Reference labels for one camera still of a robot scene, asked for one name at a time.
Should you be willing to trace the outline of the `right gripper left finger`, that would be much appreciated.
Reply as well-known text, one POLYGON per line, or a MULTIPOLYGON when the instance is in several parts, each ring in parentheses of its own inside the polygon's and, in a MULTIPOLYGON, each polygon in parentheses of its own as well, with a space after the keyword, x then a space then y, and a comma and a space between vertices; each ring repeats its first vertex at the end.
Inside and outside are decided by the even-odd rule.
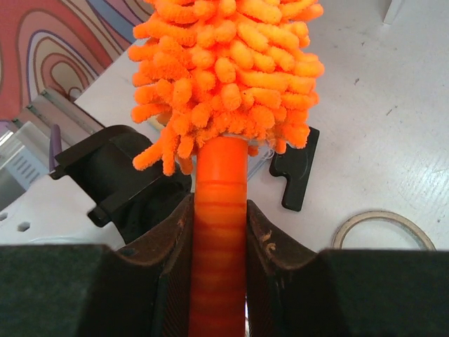
POLYGON ((193 196, 113 251, 99 244, 1 248, 2 336, 186 336, 193 196))

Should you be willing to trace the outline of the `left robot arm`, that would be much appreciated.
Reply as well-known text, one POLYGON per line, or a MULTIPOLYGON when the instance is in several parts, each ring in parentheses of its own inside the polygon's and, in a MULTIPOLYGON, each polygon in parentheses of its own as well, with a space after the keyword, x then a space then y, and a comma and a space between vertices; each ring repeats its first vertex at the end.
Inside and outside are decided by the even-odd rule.
POLYGON ((151 145, 129 126, 110 126, 55 155, 41 175, 8 163, 30 178, 24 194, 1 210, 1 245, 106 244, 120 249, 166 219, 191 190, 192 179, 162 163, 144 171, 133 157, 151 145))

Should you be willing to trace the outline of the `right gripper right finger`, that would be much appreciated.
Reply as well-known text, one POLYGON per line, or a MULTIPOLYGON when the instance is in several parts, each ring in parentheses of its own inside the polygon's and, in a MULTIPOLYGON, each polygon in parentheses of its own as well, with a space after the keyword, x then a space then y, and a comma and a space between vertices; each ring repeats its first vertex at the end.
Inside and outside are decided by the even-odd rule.
POLYGON ((447 336, 448 253, 314 252, 247 210, 251 336, 447 336))

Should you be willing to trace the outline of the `orange microfiber duster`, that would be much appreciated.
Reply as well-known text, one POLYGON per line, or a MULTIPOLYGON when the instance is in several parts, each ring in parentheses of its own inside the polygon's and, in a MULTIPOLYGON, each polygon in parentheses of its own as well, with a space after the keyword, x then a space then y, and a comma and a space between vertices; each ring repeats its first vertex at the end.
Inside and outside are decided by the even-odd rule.
POLYGON ((159 139, 133 160, 196 176, 189 336, 243 336, 248 158, 307 144, 319 58, 307 53, 318 1, 154 1, 129 58, 141 123, 159 139))

